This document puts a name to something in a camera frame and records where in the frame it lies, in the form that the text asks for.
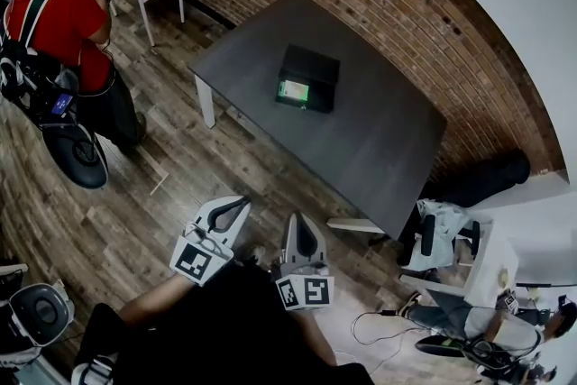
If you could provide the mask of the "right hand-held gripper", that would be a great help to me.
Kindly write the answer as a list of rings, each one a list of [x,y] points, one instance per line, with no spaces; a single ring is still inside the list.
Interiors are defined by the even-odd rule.
[[[282,262],[296,263],[298,254],[313,262],[292,271],[276,262],[270,270],[283,307],[287,311],[329,307],[334,299],[334,277],[325,259],[324,235],[307,215],[293,212],[285,226]]]

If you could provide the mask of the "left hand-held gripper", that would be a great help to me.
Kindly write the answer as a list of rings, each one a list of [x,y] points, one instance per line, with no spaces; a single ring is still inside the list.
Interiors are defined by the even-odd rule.
[[[179,236],[169,267],[203,287],[233,260],[232,246],[251,210],[247,196],[213,199],[200,207],[195,222],[188,222]],[[232,218],[221,227],[217,219],[228,212]]]

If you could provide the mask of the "green and white packet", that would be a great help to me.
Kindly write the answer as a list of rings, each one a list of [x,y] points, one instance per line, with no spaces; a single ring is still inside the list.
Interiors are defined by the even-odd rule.
[[[308,97],[309,85],[286,79],[282,79],[279,82],[279,88],[276,95],[278,101],[305,105],[308,102]]]

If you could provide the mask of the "black box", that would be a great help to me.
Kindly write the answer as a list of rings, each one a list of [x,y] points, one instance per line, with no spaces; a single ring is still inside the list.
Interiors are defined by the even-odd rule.
[[[339,80],[340,61],[318,52],[290,44],[285,51],[279,70],[275,101],[294,107],[330,114],[334,109],[334,96]],[[308,102],[297,105],[276,99],[282,79],[309,85]]]

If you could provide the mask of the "person's left forearm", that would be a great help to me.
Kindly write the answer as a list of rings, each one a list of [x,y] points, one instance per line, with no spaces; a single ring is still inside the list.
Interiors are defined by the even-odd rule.
[[[118,316],[130,327],[140,327],[174,307],[196,284],[180,274],[174,274],[160,285],[134,298],[119,311]]]

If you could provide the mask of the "person's right forearm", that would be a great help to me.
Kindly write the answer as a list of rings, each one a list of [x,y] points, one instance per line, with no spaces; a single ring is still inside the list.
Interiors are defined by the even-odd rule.
[[[326,364],[337,366],[331,345],[322,333],[310,311],[291,311],[289,315],[297,322],[307,346]]]

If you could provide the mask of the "white table leg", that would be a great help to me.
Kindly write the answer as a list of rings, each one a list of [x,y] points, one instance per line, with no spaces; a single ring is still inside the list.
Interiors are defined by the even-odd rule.
[[[215,126],[213,89],[198,75],[195,75],[195,82],[204,123],[207,128],[212,129]]]
[[[327,220],[326,225],[330,228],[344,231],[384,234],[377,225],[368,219],[333,217]]]

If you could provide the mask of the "person's black clothing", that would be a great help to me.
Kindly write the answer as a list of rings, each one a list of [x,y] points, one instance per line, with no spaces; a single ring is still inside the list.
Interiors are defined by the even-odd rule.
[[[95,306],[75,360],[117,353],[114,385],[374,385],[359,363],[332,367],[307,346],[253,261],[196,284],[149,325],[130,327],[119,310]]]

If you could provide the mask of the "white cloth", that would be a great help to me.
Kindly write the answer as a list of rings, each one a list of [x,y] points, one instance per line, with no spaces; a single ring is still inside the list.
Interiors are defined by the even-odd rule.
[[[417,201],[419,214],[423,219],[431,215],[433,226],[432,251],[422,258],[424,270],[451,266],[453,264],[453,240],[471,221],[468,212],[457,205],[428,199]]]

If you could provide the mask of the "black round base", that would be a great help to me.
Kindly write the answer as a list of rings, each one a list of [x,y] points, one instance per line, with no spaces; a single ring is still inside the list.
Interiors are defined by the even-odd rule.
[[[62,173],[81,188],[98,189],[109,177],[96,135],[81,124],[44,127],[42,139]]]
[[[466,342],[443,335],[430,335],[416,342],[415,347],[421,353],[440,357],[467,358],[471,355]]]

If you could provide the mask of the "white desk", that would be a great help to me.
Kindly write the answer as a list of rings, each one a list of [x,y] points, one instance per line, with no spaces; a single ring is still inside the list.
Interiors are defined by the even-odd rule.
[[[515,287],[519,258],[512,244],[491,220],[481,222],[481,239],[464,285],[466,303],[495,307],[498,297]]]

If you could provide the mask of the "person's white shoe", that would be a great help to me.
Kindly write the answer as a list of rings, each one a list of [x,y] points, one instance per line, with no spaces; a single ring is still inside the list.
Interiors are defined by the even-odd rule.
[[[98,355],[91,362],[76,366],[71,385],[114,385],[113,372],[118,354]]]

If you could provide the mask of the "grey round device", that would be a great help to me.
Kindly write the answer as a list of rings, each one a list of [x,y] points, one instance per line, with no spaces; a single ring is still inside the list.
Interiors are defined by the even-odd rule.
[[[20,370],[54,344],[75,307],[61,281],[24,287],[25,264],[0,265],[0,368]]]

